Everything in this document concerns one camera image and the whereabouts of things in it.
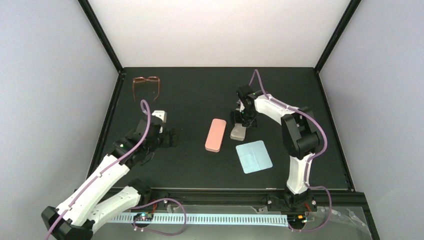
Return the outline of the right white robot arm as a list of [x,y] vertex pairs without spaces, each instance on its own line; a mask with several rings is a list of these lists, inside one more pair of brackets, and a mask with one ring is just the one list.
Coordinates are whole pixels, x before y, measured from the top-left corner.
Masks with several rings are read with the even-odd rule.
[[257,126],[259,114],[281,126],[283,147],[290,156],[289,176],[283,199],[288,208],[299,209],[309,196],[311,162],[328,146],[322,127],[308,107],[288,105],[263,90],[253,91],[248,84],[239,87],[236,94],[239,101],[230,114],[233,124],[230,138],[244,141],[247,129]]

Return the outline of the grey glasses case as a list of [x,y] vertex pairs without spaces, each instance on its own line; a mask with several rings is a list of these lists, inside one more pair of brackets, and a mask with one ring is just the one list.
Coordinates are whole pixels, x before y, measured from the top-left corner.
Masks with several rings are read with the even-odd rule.
[[244,141],[246,138],[247,128],[241,123],[235,123],[233,129],[230,132],[230,138],[235,141]]

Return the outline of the black aluminium frame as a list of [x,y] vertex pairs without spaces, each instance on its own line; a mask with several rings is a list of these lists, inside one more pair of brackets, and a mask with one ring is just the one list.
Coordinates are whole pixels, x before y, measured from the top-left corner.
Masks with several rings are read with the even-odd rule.
[[[129,95],[125,93],[124,87],[128,87],[130,85],[130,76],[139,72],[140,68],[124,67],[121,65],[90,2],[87,0],[81,0],[79,5],[118,73],[95,151],[88,168],[88,172],[92,174],[95,171],[95,168],[100,164],[101,158],[107,152],[109,142],[115,138],[115,136],[111,134],[111,130],[115,130],[119,123],[123,123],[128,120],[128,118],[124,115],[125,112],[128,111],[128,108],[124,106],[124,103],[129,100]],[[357,191],[354,186],[320,77],[321,70],[359,5],[360,2],[358,0],[351,0],[348,3],[315,67],[269,67],[268,71],[276,74],[281,73],[284,75],[285,79],[291,81],[298,79],[302,84],[311,86],[312,93],[310,101],[318,106],[318,113],[324,118],[326,136],[330,140],[327,149],[330,153],[330,158],[339,163],[337,172],[343,176],[343,186],[330,191],[331,200],[327,199],[324,190],[313,190],[310,194],[311,199],[316,200],[324,206],[362,207],[370,236],[373,240],[377,240],[379,239],[379,234],[370,207],[365,194]],[[246,183],[243,183],[242,187],[239,188],[231,187],[229,184],[226,184],[223,188],[190,187],[188,182],[184,181],[182,187],[154,187],[152,189],[152,195],[155,197],[160,195],[167,195],[174,198],[178,197],[187,205],[230,206],[237,204],[254,204],[262,206],[267,203],[267,198],[269,196],[281,196],[283,191],[284,189],[282,187],[248,188]]]

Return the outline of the clear plastic sheet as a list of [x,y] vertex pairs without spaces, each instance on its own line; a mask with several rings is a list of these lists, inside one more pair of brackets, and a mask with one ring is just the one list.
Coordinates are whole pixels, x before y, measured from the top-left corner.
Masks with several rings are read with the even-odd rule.
[[[313,230],[322,224],[324,213],[308,215],[306,232],[292,231],[285,226],[239,225],[239,224],[187,224],[185,231],[173,236],[174,240],[370,240],[371,232],[361,207],[335,207],[332,211],[335,221],[329,221],[323,228]],[[107,223],[94,235],[95,240],[166,240],[160,232],[175,233],[182,224],[150,224],[148,229],[135,230],[129,223]]]

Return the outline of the brown translucent sunglasses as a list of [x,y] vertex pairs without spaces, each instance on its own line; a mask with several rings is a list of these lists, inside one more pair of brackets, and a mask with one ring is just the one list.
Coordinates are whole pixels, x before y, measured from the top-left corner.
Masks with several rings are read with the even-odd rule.
[[156,90],[153,93],[156,96],[153,98],[154,101],[160,96],[161,90],[161,79],[158,76],[138,76],[132,79],[132,96],[133,100],[137,100],[137,89],[143,89],[144,91],[153,90],[153,85],[156,84]]

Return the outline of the left circuit board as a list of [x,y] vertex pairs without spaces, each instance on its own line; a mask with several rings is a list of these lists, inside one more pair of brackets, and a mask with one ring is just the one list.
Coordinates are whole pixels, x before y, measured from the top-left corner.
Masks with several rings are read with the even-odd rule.
[[153,220],[154,214],[148,212],[137,213],[133,217],[134,222],[151,222]]

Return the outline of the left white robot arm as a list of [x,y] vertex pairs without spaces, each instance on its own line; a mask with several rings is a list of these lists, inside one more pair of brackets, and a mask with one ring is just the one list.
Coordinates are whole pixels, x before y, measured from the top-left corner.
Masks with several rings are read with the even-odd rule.
[[156,149],[176,147],[178,141],[176,129],[166,129],[162,119],[154,116],[150,123],[140,120],[135,130],[114,142],[112,151],[70,197],[42,211],[47,236],[57,240],[90,240],[120,213],[148,204],[152,189],[140,179],[130,181],[107,199],[104,196],[132,168],[151,160]]

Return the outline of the pink glasses case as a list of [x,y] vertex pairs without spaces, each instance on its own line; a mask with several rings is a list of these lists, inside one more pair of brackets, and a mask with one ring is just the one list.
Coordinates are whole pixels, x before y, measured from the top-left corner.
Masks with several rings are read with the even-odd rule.
[[205,141],[205,149],[209,152],[218,153],[221,149],[227,122],[223,119],[214,118],[211,122]]

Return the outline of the right light blue cloth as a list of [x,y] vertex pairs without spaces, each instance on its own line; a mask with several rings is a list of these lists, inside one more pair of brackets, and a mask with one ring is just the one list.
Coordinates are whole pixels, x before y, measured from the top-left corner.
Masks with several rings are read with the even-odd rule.
[[259,172],[273,167],[272,160],[262,140],[240,144],[235,149],[245,174]]

